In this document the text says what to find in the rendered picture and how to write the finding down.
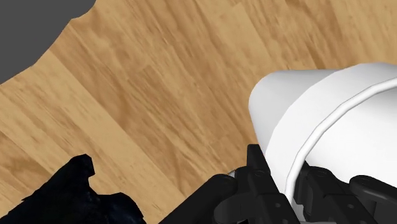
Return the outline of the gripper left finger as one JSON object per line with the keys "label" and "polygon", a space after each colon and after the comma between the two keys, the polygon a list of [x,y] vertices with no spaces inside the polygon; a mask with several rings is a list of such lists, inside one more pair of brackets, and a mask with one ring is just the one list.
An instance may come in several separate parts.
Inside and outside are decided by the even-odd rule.
{"label": "gripper left finger", "polygon": [[233,176],[216,174],[159,224],[300,224],[257,144]]}

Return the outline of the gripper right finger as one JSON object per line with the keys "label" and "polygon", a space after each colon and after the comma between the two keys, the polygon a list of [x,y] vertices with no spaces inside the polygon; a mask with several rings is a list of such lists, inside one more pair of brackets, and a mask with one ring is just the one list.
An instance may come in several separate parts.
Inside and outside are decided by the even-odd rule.
{"label": "gripper right finger", "polygon": [[309,223],[397,224],[397,187],[371,176],[345,183],[328,169],[304,163],[294,200]]}

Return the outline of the black jagged object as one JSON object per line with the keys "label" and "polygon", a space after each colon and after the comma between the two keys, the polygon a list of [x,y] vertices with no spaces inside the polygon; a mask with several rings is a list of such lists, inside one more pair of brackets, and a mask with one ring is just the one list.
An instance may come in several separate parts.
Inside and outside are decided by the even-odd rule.
{"label": "black jagged object", "polygon": [[146,224],[137,204],[124,193],[101,195],[88,181],[91,157],[75,156],[46,183],[0,218],[0,224]]}

